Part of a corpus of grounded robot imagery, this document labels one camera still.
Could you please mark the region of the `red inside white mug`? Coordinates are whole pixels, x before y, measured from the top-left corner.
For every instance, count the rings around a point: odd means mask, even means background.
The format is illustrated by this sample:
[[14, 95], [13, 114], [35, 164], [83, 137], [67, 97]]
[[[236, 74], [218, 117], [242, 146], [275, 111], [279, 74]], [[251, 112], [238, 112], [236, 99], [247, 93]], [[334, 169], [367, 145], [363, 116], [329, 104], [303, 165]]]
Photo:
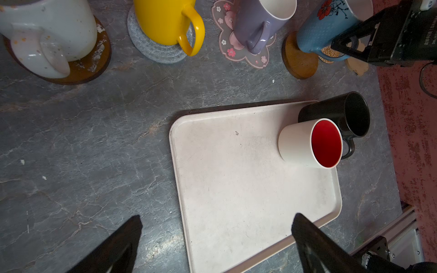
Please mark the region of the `red inside white mug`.
[[284, 127], [278, 137], [278, 150], [291, 164], [333, 169], [341, 161], [343, 140], [333, 121], [314, 119]]

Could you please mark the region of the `black mug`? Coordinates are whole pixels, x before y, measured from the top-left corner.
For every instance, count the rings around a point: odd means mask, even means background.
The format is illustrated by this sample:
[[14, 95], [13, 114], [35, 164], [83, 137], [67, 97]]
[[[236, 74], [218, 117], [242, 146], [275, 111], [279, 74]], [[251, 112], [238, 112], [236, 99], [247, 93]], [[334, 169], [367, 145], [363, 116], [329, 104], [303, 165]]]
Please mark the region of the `black mug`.
[[340, 130], [348, 146], [347, 159], [355, 152], [355, 138], [364, 137], [370, 128], [371, 115], [364, 97], [358, 92], [349, 92], [303, 107], [298, 115], [299, 122], [328, 118]]

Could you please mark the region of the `dark brown glossy coaster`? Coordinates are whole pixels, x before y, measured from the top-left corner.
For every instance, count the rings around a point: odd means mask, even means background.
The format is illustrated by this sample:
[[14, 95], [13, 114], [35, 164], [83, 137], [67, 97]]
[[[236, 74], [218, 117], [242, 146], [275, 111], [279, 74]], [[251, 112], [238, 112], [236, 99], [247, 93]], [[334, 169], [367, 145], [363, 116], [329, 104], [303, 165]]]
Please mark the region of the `dark brown glossy coaster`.
[[93, 50], [82, 59], [69, 62], [70, 74], [65, 78], [35, 76], [54, 84], [79, 85], [98, 78], [108, 67], [112, 55], [109, 36], [101, 22], [94, 17], [97, 26], [97, 42]]

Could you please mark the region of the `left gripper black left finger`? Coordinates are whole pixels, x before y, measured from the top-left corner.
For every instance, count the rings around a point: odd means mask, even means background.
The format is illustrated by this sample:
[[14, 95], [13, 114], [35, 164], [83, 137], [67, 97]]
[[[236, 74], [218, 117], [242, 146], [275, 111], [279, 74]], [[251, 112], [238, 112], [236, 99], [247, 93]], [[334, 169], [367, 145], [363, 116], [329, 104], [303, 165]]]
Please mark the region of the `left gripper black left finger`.
[[69, 272], [131, 273], [135, 265], [141, 233], [140, 216], [132, 216]]

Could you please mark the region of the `brown wooden flower coaster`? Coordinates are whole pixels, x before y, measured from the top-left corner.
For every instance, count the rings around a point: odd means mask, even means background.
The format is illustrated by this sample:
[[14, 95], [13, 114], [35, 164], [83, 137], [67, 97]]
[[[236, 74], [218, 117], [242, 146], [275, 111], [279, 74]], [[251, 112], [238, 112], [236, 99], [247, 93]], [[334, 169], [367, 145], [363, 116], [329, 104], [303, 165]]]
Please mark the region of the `brown wooden flower coaster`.
[[[349, 42], [347, 44], [348, 47], [352, 46], [352, 42]], [[362, 52], [364, 51], [365, 45], [363, 42], [361, 42], [361, 40], [358, 40], [358, 48], [357, 50]], [[356, 58], [353, 57], [349, 57], [348, 59], [345, 60], [346, 66], [348, 67], [348, 69], [352, 72], [354, 72], [357, 76], [362, 76], [365, 72], [367, 72], [369, 70], [369, 64], [358, 60]]]

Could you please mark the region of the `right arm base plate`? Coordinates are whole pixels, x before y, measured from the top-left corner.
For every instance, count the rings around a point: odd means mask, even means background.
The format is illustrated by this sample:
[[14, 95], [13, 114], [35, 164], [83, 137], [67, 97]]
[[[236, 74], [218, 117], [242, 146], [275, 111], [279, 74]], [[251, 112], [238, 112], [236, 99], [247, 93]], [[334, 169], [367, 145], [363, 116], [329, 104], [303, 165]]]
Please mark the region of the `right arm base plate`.
[[434, 262], [420, 262], [407, 268], [391, 262], [388, 243], [383, 236], [378, 236], [359, 248], [352, 257], [371, 273], [435, 273], [437, 271], [437, 264]]

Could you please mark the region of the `yellow mug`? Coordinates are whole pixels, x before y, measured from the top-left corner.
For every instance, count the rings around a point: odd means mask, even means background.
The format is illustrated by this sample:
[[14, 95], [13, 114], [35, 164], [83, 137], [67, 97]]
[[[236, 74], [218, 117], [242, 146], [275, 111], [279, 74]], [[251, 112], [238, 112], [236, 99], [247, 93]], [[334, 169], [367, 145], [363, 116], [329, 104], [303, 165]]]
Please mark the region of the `yellow mug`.
[[179, 45], [187, 56], [201, 49], [206, 29], [195, 1], [134, 1], [137, 22], [145, 35], [163, 46]]

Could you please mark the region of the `lavender handle mug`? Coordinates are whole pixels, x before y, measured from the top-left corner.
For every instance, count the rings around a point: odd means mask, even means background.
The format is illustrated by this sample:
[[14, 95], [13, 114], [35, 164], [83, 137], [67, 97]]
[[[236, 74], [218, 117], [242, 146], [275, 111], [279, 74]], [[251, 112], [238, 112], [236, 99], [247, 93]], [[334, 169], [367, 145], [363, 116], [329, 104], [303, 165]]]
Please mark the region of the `lavender handle mug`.
[[297, 10], [297, 0], [244, 0], [239, 2], [233, 32], [254, 55], [284, 26]]

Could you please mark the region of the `grey woven round coaster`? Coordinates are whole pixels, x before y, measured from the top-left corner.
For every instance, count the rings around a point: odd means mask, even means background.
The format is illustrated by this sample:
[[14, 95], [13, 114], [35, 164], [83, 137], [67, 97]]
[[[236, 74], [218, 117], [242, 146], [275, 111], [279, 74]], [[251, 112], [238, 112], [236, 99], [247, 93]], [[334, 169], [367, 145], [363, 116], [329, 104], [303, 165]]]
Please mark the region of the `grey woven round coaster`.
[[176, 45], [167, 46], [151, 40], [141, 30], [135, 16], [134, 6], [130, 8], [127, 16], [127, 29], [136, 49], [152, 61], [161, 64], [174, 64], [187, 57], [187, 54], [178, 43], [176, 43]]

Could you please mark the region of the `brown cork round coaster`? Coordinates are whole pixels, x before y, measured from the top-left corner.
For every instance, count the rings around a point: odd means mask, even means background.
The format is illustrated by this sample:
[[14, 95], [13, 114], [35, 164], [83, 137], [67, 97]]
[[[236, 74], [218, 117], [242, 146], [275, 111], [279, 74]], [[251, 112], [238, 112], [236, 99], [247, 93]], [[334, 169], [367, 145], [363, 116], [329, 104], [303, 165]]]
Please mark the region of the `brown cork round coaster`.
[[299, 80], [315, 75], [319, 58], [315, 53], [301, 51], [297, 44], [297, 32], [290, 33], [282, 44], [282, 59], [289, 73]]

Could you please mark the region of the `light blue mug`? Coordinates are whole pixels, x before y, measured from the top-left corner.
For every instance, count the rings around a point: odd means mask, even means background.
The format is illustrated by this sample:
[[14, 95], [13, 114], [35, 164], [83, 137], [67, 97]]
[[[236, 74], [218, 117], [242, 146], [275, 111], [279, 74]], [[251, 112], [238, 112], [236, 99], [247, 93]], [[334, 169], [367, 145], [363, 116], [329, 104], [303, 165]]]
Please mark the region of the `light blue mug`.
[[348, 55], [329, 57], [322, 49], [351, 27], [373, 16], [371, 0], [326, 0], [313, 11], [297, 32], [297, 45], [302, 52], [315, 53], [329, 61], [343, 61]]

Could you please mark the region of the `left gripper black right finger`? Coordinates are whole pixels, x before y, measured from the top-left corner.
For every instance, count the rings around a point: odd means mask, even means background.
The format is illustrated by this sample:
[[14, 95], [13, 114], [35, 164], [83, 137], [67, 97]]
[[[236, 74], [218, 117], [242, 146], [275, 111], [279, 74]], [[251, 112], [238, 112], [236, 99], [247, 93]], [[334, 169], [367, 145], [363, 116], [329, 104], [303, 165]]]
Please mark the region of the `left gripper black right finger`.
[[366, 272], [363, 266], [303, 214], [297, 213], [295, 215], [291, 231], [304, 273]]

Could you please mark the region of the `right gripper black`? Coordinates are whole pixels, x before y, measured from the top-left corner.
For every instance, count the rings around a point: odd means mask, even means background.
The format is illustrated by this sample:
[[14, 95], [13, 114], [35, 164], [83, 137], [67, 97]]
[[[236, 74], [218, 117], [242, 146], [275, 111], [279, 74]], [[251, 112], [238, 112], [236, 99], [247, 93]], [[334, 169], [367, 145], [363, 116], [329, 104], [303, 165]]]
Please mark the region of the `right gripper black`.
[[336, 36], [331, 48], [376, 66], [437, 61], [437, 2], [401, 1]]

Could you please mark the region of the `white speckled mug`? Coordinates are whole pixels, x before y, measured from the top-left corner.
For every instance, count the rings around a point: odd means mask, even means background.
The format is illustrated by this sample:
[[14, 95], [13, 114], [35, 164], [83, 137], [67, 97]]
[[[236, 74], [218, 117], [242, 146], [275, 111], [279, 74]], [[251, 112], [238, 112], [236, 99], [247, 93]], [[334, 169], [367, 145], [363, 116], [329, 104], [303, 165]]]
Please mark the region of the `white speckled mug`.
[[1, 1], [1, 34], [23, 66], [57, 79], [92, 51], [97, 26], [88, 1]]

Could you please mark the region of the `pink flower coaster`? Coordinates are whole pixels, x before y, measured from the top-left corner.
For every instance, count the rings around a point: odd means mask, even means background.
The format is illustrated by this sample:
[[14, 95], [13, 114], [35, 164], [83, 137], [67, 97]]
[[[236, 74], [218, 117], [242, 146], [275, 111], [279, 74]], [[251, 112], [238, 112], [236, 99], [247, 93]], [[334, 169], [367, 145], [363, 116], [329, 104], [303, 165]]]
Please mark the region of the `pink flower coaster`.
[[233, 21], [238, 4], [234, 1], [215, 1], [212, 6], [212, 18], [220, 29], [218, 45], [220, 52], [230, 61], [246, 61], [257, 69], [265, 68], [270, 60], [269, 47], [275, 43], [277, 35], [267, 40], [266, 46], [258, 54], [252, 54], [236, 38], [233, 31]]

